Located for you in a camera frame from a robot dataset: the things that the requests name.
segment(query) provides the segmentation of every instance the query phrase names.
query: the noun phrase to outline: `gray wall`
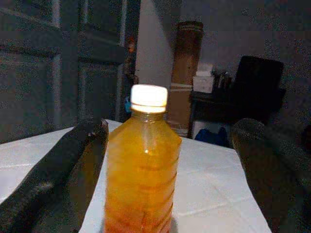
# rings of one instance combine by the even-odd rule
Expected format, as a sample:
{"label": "gray wall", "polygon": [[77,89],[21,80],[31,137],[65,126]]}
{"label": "gray wall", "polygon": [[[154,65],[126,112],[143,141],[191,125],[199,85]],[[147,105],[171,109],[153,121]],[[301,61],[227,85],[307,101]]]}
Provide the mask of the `gray wall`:
{"label": "gray wall", "polygon": [[233,77],[243,55],[285,63],[280,87],[286,96],[270,124],[298,140],[311,123],[311,2],[273,2],[183,0],[180,21],[204,23],[200,61],[227,69]]}
{"label": "gray wall", "polygon": [[181,0],[141,0],[136,60],[139,82],[169,88]]}

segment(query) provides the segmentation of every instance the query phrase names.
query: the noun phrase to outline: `white box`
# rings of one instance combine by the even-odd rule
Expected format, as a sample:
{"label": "white box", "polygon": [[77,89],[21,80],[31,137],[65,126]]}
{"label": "white box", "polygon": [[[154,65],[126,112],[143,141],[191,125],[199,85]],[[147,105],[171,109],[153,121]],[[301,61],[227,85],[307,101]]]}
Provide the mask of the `white box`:
{"label": "white box", "polygon": [[212,93],[214,77],[213,76],[194,76],[193,77],[193,90]]}

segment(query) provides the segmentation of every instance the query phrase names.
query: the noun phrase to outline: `door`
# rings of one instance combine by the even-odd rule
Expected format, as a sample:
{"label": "door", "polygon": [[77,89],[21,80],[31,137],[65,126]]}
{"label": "door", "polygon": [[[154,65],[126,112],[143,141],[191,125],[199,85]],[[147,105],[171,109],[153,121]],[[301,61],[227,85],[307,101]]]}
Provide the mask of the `door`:
{"label": "door", "polygon": [[0,1],[0,143],[123,118],[138,0]]}

